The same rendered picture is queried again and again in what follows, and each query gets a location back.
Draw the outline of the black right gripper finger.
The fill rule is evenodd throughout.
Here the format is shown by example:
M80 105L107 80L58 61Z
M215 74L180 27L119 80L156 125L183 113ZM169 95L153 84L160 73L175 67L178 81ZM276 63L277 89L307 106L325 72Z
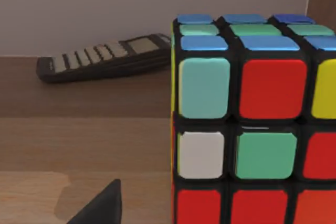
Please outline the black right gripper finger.
M121 180L114 179L67 224L121 224Z

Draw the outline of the black calculator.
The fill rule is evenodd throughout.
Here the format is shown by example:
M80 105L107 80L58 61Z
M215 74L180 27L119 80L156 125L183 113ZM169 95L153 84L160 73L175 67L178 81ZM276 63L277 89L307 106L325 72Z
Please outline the black calculator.
M170 63L171 38L158 33L39 57L36 75L44 83L69 83L127 77Z

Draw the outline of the multicoloured puzzle cube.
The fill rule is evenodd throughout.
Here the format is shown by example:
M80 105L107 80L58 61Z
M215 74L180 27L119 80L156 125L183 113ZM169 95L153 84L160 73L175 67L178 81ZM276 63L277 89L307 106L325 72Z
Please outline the multicoloured puzzle cube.
M172 224L336 224L336 31L179 15L171 59Z

